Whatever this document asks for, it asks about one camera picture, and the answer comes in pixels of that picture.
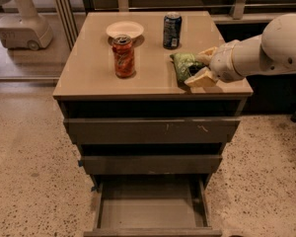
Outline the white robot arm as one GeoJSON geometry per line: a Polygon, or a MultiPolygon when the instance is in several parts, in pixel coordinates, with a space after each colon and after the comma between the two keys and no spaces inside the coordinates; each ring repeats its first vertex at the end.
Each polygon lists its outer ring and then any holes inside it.
{"type": "Polygon", "coordinates": [[[216,48],[207,66],[185,80],[190,88],[212,87],[252,75],[296,73],[296,14],[273,19],[262,34],[216,48]]]}

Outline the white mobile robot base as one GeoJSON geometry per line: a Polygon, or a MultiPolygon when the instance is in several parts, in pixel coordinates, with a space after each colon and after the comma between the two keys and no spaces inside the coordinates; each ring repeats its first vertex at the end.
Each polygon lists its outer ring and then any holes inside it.
{"type": "MultiPolygon", "coordinates": [[[[0,0],[0,6],[11,0],[0,0]]],[[[33,0],[14,0],[19,14],[0,19],[0,40],[5,48],[47,48],[53,32],[47,19],[37,12],[33,0]]]]}

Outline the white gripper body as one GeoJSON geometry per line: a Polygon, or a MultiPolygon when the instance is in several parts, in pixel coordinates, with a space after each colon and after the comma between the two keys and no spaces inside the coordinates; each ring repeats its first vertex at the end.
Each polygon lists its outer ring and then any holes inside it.
{"type": "Polygon", "coordinates": [[[224,83],[231,83],[243,80],[233,64],[233,50],[238,40],[233,40],[220,45],[214,52],[209,68],[212,73],[224,83]]]}

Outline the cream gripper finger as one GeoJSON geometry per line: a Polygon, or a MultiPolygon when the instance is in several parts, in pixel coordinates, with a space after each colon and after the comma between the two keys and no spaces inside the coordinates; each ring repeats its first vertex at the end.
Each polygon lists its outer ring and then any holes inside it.
{"type": "Polygon", "coordinates": [[[185,84],[190,88],[196,87],[213,87],[216,85],[218,79],[215,74],[208,68],[203,67],[193,76],[185,80],[185,84]]]}
{"type": "Polygon", "coordinates": [[[208,65],[217,50],[217,46],[212,46],[196,55],[195,60],[208,65]]]}

